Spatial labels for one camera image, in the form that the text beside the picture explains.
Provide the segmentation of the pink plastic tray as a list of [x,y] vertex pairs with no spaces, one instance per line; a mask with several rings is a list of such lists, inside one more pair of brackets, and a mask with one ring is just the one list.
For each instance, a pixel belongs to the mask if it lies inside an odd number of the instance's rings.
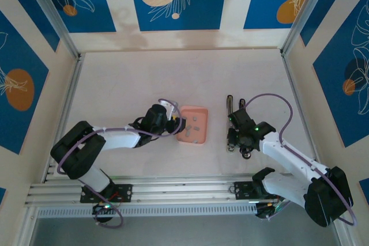
[[[208,109],[200,106],[184,105],[180,112],[186,124],[184,130],[176,134],[176,140],[184,145],[203,145],[206,142],[208,131]],[[190,131],[189,137],[186,137],[187,131]]]

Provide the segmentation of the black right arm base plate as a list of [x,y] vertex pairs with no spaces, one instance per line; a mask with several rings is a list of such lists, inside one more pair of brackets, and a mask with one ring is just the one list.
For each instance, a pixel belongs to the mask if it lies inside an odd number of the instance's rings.
[[252,181],[234,182],[236,200],[260,199],[261,196]]

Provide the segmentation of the aluminium side rail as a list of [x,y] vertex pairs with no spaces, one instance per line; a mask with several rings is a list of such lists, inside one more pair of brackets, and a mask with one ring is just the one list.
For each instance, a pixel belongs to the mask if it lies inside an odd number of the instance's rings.
[[305,152],[301,152],[299,148],[295,148],[288,141],[284,139],[283,132],[287,128],[286,126],[282,128],[280,131],[280,141],[286,151],[289,151],[289,154],[282,154],[283,161],[281,164],[291,170],[291,173],[300,181],[306,182],[309,181],[312,177],[319,178],[319,174],[312,171],[312,169],[323,169],[325,171],[324,165],[319,163],[319,156],[312,140],[311,134],[308,130],[308,125],[303,115],[302,106],[300,104],[300,98],[298,94],[297,84],[293,78],[292,71],[289,66],[289,62],[286,58],[283,58],[283,64],[286,70],[286,74],[291,86],[291,90],[295,99],[296,108],[299,113],[299,118],[304,128],[305,137],[310,145],[310,150],[312,152],[312,156],[305,155]]
[[58,124],[55,130],[55,135],[52,138],[51,143],[49,143],[49,146],[46,151],[47,159],[46,159],[46,164],[43,169],[43,174],[40,178],[41,183],[44,183],[47,180],[48,169],[49,169],[50,164],[52,163],[52,158],[50,156],[51,148],[61,139],[63,132],[66,128],[67,120],[69,118],[69,114],[71,110],[71,105],[73,103],[74,95],[76,93],[78,80],[80,79],[84,59],[85,59],[85,53],[80,53],[76,61],[76,64],[73,67],[71,77],[69,78],[69,81],[67,83],[68,86],[66,88],[66,92],[63,95],[62,109],[59,113]]

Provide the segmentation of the aluminium front rail frame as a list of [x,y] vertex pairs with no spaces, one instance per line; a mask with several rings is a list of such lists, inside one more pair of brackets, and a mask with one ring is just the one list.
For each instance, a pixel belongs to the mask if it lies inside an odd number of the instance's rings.
[[[233,203],[229,188],[237,181],[250,181],[251,174],[137,177],[122,176],[116,184],[133,186],[131,205]],[[82,205],[81,183],[66,178],[47,179],[31,184],[25,198],[26,207]]]

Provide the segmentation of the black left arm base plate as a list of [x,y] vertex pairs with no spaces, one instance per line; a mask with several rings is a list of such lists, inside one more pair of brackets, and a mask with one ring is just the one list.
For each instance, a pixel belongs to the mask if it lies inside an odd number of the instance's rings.
[[[101,196],[112,203],[131,202],[132,184],[110,184],[104,190],[99,192]],[[86,186],[82,186],[80,202],[81,203],[98,203],[103,200],[94,194]]]

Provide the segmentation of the aluminium frame post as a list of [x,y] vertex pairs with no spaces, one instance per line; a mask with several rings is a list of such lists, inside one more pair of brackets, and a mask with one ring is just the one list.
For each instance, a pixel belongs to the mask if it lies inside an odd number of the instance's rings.
[[286,58],[294,47],[297,39],[300,37],[300,33],[305,26],[309,16],[315,8],[318,0],[305,0],[303,6],[296,16],[295,22],[292,24],[289,34],[280,48],[281,56]]
[[74,42],[72,41],[69,31],[67,30],[66,25],[64,24],[62,18],[60,17],[56,7],[54,6],[52,0],[36,0],[42,9],[43,13],[47,17],[48,21],[54,28],[55,32],[64,43],[66,49],[69,51],[71,56],[75,60],[80,59],[80,53],[77,50]]

